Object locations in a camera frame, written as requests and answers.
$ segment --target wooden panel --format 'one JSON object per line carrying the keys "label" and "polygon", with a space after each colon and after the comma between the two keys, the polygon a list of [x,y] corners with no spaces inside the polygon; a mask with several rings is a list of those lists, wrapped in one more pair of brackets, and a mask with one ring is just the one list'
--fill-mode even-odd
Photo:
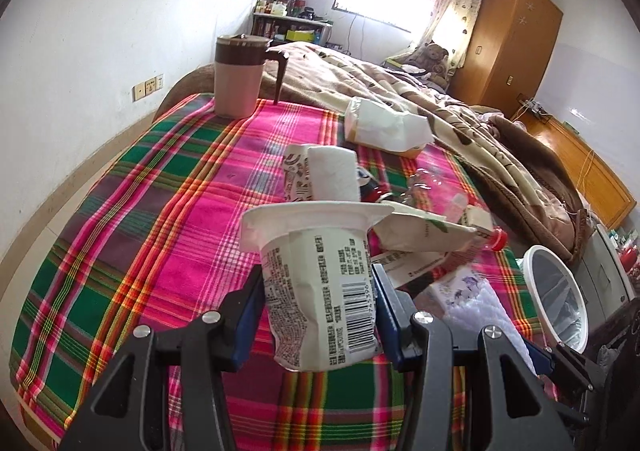
{"label": "wooden panel", "polygon": [[510,116],[518,96],[535,96],[556,44],[562,12],[550,0],[517,0],[514,21],[484,96],[484,106]]}
{"label": "wooden panel", "polygon": [[449,86],[449,94],[456,99],[470,105],[480,104],[495,60],[510,31],[515,2],[482,0],[465,65],[456,71]]}
{"label": "wooden panel", "polygon": [[636,199],[611,168],[578,136],[556,118],[543,123],[532,113],[520,117],[530,135],[551,148],[569,177],[591,204],[607,229],[616,229],[636,206]]}

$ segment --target metal screw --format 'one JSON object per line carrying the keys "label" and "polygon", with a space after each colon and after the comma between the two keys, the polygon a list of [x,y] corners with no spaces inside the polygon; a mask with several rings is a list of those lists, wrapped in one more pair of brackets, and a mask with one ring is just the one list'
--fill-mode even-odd
{"label": "metal screw", "polygon": [[502,336],[502,330],[500,330],[496,325],[485,326],[484,333],[491,339],[497,339]]}
{"label": "metal screw", "polygon": [[139,325],[133,329],[134,337],[143,338],[147,337],[151,333],[151,328],[147,325]]}
{"label": "metal screw", "polygon": [[210,310],[209,312],[205,312],[204,314],[202,314],[202,320],[208,325],[217,323],[218,321],[220,321],[220,318],[222,318],[222,316],[220,316],[220,312],[217,312],[215,310]]}
{"label": "metal screw", "polygon": [[433,316],[424,310],[420,310],[414,314],[414,319],[421,325],[433,323]]}

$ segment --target wall socket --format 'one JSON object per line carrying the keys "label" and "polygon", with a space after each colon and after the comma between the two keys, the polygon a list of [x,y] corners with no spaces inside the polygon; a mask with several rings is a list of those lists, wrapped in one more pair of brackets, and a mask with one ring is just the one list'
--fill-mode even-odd
{"label": "wall socket", "polygon": [[164,86],[164,74],[155,76],[146,80],[143,83],[138,83],[132,89],[133,100],[139,101],[145,96],[151,95],[156,90],[161,89]]}

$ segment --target brown blanket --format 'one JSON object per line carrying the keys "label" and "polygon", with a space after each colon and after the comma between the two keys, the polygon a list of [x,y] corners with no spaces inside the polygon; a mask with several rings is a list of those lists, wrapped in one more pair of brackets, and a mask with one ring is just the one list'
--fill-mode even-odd
{"label": "brown blanket", "polygon": [[[460,159],[492,212],[519,237],[548,247],[568,264],[582,254],[588,236],[586,213],[578,214],[575,187],[542,143],[527,136],[526,144],[503,124],[500,143],[494,138],[498,124],[481,123],[461,102],[372,63],[309,43],[279,49],[289,53],[281,100],[343,112],[357,96],[427,116],[436,142]],[[273,98],[276,70],[276,63],[267,63],[260,97]],[[213,90],[213,65],[194,70],[168,93],[157,116],[191,94]]]}

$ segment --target barcode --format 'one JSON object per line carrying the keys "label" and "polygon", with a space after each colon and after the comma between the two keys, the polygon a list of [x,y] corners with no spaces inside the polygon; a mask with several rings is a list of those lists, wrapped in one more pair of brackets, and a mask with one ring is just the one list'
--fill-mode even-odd
{"label": "barcode", "polygon": [[345,283],[342,285],[344,318],[347,323],[347,345],[350,353],[375,348],[374,319],[370,308],[370,291],[367,284]]}

